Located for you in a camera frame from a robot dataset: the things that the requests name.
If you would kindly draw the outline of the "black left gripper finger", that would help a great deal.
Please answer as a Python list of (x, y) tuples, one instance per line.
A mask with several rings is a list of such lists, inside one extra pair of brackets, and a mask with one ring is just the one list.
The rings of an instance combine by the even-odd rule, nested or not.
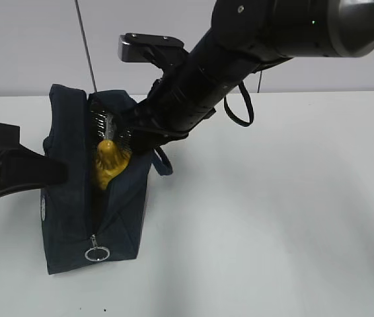
[(66, 164), (31, 150), (8, 151), (0, 161), (0, 192), (40, 189), (67, 179)]

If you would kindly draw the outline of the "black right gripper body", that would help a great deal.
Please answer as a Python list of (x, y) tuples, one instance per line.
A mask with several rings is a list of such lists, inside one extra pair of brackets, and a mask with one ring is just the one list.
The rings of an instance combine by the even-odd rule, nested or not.
[(156, 81), (145, 99), (117, 115), (118, 127), (130, 136), (135, 153), (187, 138), (215, 113), (216, 81), (210, 77), (165, 78)]

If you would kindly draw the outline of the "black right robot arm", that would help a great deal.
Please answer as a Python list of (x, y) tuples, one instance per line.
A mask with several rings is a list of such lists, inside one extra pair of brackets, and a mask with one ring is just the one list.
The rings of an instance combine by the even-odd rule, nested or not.
[(298, 57), (363, 57), (374, 50), (374, 1), (217, 1), (193, 50), (170, 36), (127, 33), (119, 56), (163, 75), (137, 106), (114, 118), (119, 145), (135, 153), (187, 138), (244, 80)]

